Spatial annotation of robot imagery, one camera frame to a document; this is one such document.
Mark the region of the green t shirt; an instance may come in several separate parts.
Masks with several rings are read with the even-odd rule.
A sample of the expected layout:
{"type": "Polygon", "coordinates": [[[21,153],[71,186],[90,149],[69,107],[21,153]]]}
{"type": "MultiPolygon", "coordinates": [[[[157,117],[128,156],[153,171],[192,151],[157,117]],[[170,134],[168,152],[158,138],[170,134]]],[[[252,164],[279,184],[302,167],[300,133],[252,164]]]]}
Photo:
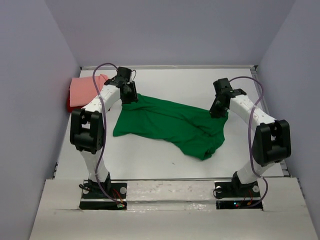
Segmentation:
{"type": "Polygon", "coordinates": [[[163,140],[203,161],[225,142],[228,118],[212,118],[206,109],[139,94],[137,102],[122,105],[112,134],[163,140]]]}

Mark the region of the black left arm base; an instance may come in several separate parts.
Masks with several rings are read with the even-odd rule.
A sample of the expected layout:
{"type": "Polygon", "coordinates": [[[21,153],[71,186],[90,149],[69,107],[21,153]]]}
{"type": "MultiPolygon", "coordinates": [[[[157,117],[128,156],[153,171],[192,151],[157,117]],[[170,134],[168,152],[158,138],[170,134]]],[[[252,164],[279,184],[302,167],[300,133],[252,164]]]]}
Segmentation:
{"type": "Polygon", "coordinates": [[[111,182],[111,189],[107,193],[107,197],[99,188],[99,186],[89,184],[85,181],[79,184],[81,189],[81,198],[79,208],[81,210],[126,210],[127,209],[127,189],[126,182],[111,182]]]}

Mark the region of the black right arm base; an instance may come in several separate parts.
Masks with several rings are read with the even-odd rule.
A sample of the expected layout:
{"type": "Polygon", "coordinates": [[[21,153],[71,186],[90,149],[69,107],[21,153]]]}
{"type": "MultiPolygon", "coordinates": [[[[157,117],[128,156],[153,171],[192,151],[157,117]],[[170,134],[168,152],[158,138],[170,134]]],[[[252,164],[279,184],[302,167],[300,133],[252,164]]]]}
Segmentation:
{"type": "Polygon", "coordinates": [[[218,181],[212,194],[217,210],[263,209],[257,181],[241,188],[235,188],[230,181],[218,181]]]}

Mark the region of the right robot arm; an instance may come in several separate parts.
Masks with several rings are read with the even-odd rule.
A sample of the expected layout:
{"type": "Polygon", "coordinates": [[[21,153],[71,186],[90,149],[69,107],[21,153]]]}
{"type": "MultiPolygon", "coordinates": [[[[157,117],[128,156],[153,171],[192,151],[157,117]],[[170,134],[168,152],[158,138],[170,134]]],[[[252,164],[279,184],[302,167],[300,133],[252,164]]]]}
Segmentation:
{"type": "Polygon", "coordinates": [[[210,116],[221,119],[229,111],[237,114],[248,125],[249,146],[249,161],[233,174],[231,181],[218,182],[213,195],[217,199],[242,198],[254,191],[266,170],[291,156],[290,124],[265,113],[244,90],[233,88],[228,78],[216,80],[213,86],[215,99],[210,116]]]}

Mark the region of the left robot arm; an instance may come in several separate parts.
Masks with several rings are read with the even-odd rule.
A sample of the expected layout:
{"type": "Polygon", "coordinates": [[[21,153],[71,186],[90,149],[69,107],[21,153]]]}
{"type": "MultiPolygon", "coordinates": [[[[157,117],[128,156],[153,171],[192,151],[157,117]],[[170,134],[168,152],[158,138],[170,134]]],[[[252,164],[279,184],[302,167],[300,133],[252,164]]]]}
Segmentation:
{"type": "Polygon", "coordinates": [[[104,65],[97,66],[92,73],[96,96],[87,105],[71,113],[70,143],[80,152],[87,167],[88,184],[82,185],[82,189],[115,201],[110,196],[110,172],[103,161],[107,139],[106,114],[119,100],[123,105],[138,102],[138,94],[132,77],[134,71],[122,66],[115,68],[116,75],[107,79],[100,89],[96,71],[104,65]]]}

